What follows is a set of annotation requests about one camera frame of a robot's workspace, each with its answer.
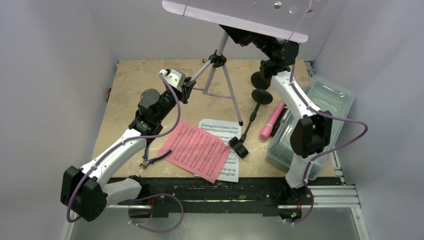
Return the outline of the lilac music stand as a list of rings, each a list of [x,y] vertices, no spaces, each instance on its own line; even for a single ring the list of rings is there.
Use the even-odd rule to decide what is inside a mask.
[[[156,17],[154,25],[159,28],[159,34],[162,36],[164,68],[177,69],[187,76],[195,76],[203,67],[203,63],[199,59],[184,59],[177,54],[181,53],[186,57],[188,54],[205,56],[213,53],[214,49],[220,46],[224,30],[216,23],[169,12],[161,1],[157,3]],[[206,96],[198,91],[190,98],[188,104],[181,106],[182,120],[189,123],[197,123],[205,118],[236,121],[236,115],[240,113],[243,123],[248,122],[249,111],[253,107],[253,101],[247,95],[252,90],[248,78],[259,69],[260,60],[266,56],[253,44],[241,47],[231,38],[226,40],[223,54],[228,60],[220,69],[227,69],[230,75],[237,106],[234,107],[230,99]]]

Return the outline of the pink sheet music page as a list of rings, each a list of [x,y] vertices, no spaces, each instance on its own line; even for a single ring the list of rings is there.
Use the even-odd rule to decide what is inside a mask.
[[[217,180],[230,154],[221,138],[182,120],[166,136],[157,154],[161,156],[169,150],[166,161],[210,183]]]

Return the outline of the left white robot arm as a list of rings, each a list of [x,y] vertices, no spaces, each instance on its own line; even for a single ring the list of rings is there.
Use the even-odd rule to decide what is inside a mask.
[[[166,90],[159,93],[150,88],[140,95],[135,117],[121,137],[102,154],[81,167],[68,167],[62,177],[60,202],[67,207],[66,220],[95,220],[106,207],[132,200],[146,203],[149,191],[136,176],[109,183],[115,172],[130,158],[148,147],[155,139],[166,136],[162,121],[177,108],[176,121],[181,118],[181,104],[187,104],[196,81],[190,77],[161,78]]]

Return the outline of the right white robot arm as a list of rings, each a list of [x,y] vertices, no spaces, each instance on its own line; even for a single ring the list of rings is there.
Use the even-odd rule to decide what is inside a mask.
[[[260,62],[259,71],[251,75],[255,93],[265,93],[272,87],[296,121],[290,136],[294,155],[285,175],[288,185],[280,191],[282,200],[292,204],[300,198],[299,188],[308,183],[312,156],[322,153],[330,143],[333,116],[317,107],[294,80],[299,43],[225,25],[221,28],[236,44],[242,47],[253,44],[268,57]]]

